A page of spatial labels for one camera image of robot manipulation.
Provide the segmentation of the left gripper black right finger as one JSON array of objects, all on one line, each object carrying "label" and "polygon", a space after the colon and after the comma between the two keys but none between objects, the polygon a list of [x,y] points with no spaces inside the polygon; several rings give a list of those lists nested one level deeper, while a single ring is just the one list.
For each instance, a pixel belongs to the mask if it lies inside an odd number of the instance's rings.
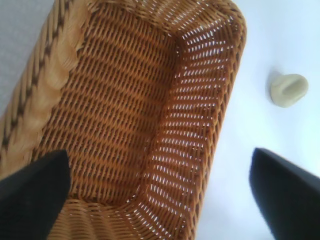
[{"label": "left gripper black right finger", "polygon": [[320,179],[265,148],[255,148],[249,184],[276,240],[320,238]]}]

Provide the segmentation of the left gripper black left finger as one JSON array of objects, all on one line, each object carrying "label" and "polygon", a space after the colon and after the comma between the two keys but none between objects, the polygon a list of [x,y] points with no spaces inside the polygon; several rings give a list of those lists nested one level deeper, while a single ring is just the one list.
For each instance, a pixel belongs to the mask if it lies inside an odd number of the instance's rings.
[{"label": "left gripper black left finger", "polygon": [[45,240],[71,186],[65,150],[49,152],[0,182],[0,238]]}]

